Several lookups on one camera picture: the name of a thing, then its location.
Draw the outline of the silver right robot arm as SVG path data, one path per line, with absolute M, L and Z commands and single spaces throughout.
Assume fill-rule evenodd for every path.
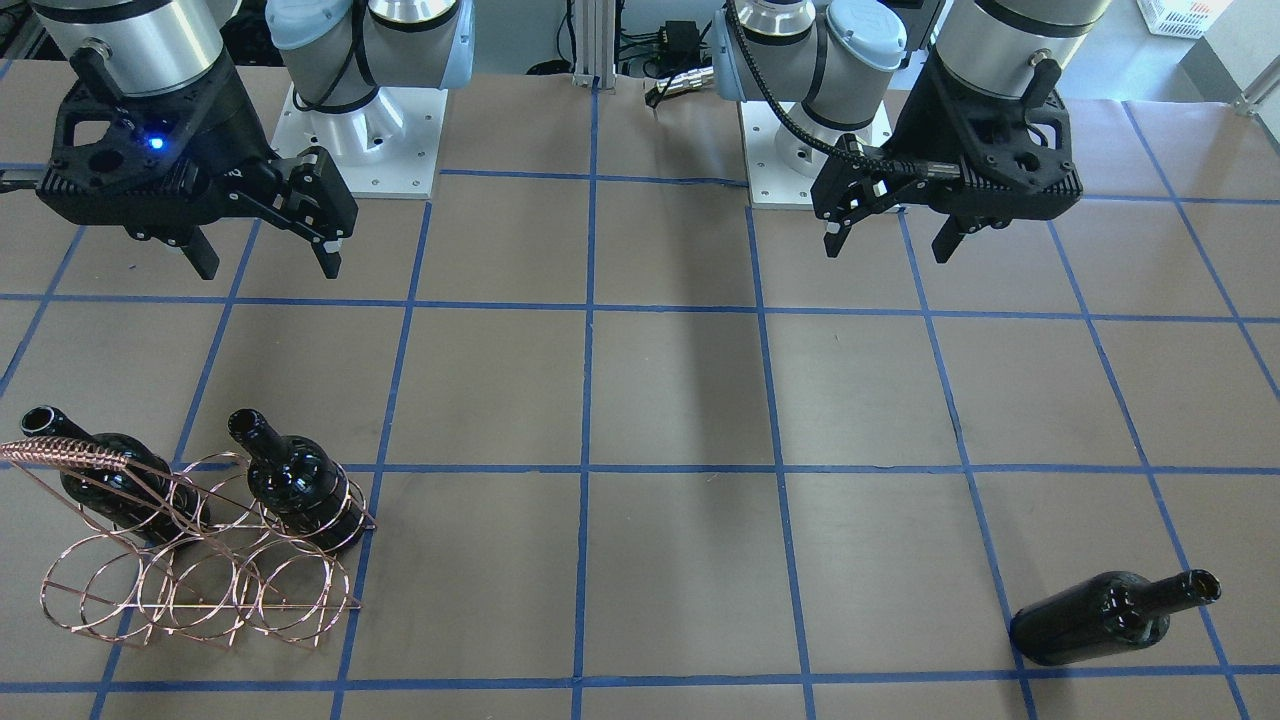
M 35 1 L 69 61 L 47 165 L 4 176 L 77 225 L 114 225 L 175 249 L 210 281 L 204 227 L 257 218 L 340 270 L 358 204 L 349 168 L 412 158 L 396 91 L 442 94 L 474 73 L 471 1 L 269 1 L 305 145 L 275 150 L 205 1 Z

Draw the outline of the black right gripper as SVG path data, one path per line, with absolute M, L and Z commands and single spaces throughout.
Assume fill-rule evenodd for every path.
M 358 206 L 332 155 L 276 154 L 227 53 L 195 81 L 131 97 L 96 49 L 70 58 L 37 196 L 82 225 L 179 225 L 180 252 L 202 281 L 220 258 L 198 225 L 256 217 L 314 243 L 326 279 L 340 273 Z

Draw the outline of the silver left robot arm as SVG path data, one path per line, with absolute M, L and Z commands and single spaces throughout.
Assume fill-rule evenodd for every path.
M 851 228 L 897 205 L 945 215 L 937 263 L 983 229 L 1048 222 L 1079 202 L 1059 82 L 1105 1 L 955 1 L 888 138 L 864 143 L 909 55 L 879 1 L 727 1 L 712 22 L 718 94 L 764 102 L 818 156 L 809 196 L 828 258 Z

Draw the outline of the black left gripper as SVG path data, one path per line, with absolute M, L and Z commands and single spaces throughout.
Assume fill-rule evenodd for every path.
M 1037 51 L 1028 88 L 1012 99 L 965 85 L 940 59 L 925 61 L 893 133 L 852 160 L 831 154 L 812 205 L 826 223 L 826 256 L 837 258 L 852 223 L 893 204 L 947 214 L 932 240 L 946 264 L 973 232 L 972 218 L 1050 220 L 1084 187 L 1073 158 L 1070 117 L 1056 90 L 1059 61 Z

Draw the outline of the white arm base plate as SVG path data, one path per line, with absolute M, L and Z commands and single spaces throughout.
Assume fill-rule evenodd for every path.
M 292 94 L 271 137 L 285 158 L 314 145 L 329 151 L 357 199 L 429 200 L 449 92 L 440 88 L 381 88 L 355 111 L 302 111 Z
M 841 136 L 840 131 L 818 126 L 803 109 L 794 111 L 794 102 L 782 104 L 788 117 L 803 129 L 835 145 Z M 812 211 L 812 186 L 827 156 L 782 127 L 767 102 L 740 102 L 739 113 L 753 208 Z M 870 124 L 854 133 L 860 145 L 878 147 L 890 138 L 891 129 L 882 101 Z

